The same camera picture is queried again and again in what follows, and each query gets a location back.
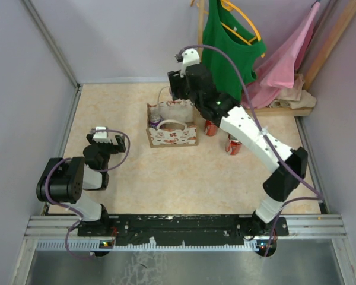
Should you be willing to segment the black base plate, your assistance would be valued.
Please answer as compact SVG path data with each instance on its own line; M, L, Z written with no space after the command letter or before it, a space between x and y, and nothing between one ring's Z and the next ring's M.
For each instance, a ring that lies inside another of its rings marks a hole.
M268 224L255 214L119 214L98 221L82 221L79 237L114 238L117 246L143 245L154 238L158 246L243 245L248 238L274 234L288 236L287 221Z

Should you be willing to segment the pink shirt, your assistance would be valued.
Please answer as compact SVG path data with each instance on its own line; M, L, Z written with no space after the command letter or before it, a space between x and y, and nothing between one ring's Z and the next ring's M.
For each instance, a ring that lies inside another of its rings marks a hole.
M281 91L294 87L295 72L299 69L312 39L314 19L319 8L320 3L317 1L293 34L256 69L257 80L247 86L252 105L248 104L244 94L241 99L243 107L248 109L267 107Z

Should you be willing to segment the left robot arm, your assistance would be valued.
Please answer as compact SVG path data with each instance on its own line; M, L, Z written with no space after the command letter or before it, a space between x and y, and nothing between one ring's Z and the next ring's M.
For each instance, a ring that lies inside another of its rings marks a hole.
M65 208L79 217L79 236L104 236L113 226L106 207L86 194L105 190L109 171L118 168L129 155L129 137L115 131L113 142L109 132L102 127L92 129L86 135L88 146L82 156L49 159L36 186L39 201Z

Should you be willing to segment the wooden clothes rack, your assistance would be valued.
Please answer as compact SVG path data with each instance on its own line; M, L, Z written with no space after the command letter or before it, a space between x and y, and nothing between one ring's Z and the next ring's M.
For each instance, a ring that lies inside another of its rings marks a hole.
M198 44L202 44L202 33L204 30L204 15L208 12L205 9L205 1L191 1L191 7L198 7ZM231 1L225 1L222 5L227 11L237 11L251 26L254 39L261 40L261 35L250 20L250 18ZM308 90L316 79L317 74L322 69L329 55L343 35L351 20L356 15L356 1L329 1L317 28L314 29L312 40L309 43L307 53L304 57L304 89ZM290 109L289 107L265 107L256 109L258 116L309 116L313 108L302 107Z

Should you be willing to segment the purple soda can left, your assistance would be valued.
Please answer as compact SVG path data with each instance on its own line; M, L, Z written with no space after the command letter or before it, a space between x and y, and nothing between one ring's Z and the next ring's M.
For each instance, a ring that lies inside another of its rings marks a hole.
M149 115L149 126L150 128L157 129L158 125L163 121L162 116L160 115L159 111L154 110L150 112Z

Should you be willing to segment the beige cloth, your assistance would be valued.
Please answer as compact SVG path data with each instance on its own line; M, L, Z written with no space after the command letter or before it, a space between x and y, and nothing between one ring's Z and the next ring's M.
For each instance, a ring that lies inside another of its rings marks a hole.
M304 83L303 74L296 74L293 87L283 88L269 107L289 107L290 109L301 109L304 107L314 108L317 99L303 89Z

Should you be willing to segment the red cola can front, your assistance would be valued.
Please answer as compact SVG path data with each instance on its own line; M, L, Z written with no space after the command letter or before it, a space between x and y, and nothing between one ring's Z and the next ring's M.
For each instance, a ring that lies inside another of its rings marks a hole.
M209 137L213 137L217 134L218 127L213 122L206 120L204 125L204 133Z

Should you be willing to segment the red cola can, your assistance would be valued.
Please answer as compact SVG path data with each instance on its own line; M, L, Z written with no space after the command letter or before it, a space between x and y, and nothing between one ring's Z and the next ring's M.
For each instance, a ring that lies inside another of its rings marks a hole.
M213 137L217 134L218 127L213 122L206 120L204 125L204 133L209 137Z
M242 147L242 143L231 134L228 135L225 145L225 152L229 155L237 155Z

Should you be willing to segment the canvas tote bag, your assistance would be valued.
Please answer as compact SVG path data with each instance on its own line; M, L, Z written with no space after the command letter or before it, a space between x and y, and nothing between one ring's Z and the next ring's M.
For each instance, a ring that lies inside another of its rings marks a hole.
M163 87L154 104L147 104L147 137L151 148L188 147L198 145L195 108L189 100L165 99L170 87ZM157 110L163 118L157 129L150 128L150 112Z

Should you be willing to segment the yellow clothes hanger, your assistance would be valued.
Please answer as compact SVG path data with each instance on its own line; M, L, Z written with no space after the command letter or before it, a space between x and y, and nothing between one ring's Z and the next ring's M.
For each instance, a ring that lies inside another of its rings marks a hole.
M232 1L191 1L198 9L198 42L204 43L209 34L219 28L246 48L260 48L260 57L266 55L262 36L253 21Z

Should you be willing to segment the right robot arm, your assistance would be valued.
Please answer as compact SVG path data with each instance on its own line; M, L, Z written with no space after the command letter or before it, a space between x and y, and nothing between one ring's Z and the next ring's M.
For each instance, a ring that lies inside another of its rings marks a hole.
M270 177L262 184L266 198L253 212L248 225L250 235L267 235L284 202L306 175L307 151L303 147L295 150L259 130L235 98L216 89L204 65L170 71L167 76L174 99L190 100L204 119L239 140L270 171Z

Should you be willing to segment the aluminium rail frame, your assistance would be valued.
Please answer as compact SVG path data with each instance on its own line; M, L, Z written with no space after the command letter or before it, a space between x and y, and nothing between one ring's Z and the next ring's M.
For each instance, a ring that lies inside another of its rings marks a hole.
M113 228L126 235L129 232L147 230L165 232L188 232L190 230L220 230L231 233L245 229L248 215L133 215L110 216L110 226L106 236ZM68 228L77 221L74 216L32 216L27 224L27 238L56 238L67 233ZM289 214L281 215L275 222L275 232L284 238L330 239L345 238L347 232L338 214Z

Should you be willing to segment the green tank top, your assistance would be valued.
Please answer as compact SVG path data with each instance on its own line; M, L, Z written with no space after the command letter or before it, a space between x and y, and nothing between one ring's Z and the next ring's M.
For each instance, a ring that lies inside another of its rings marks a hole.
M245 85L257 79L253 66L255 60L260 57L260 48L245 47L223 33L220 28L210 32L209 39L204 44L216 47L226 53L238 68ZM218 91L226 92L241 101L243 87L228 60L213 50L204 49L202 63L210 70Z

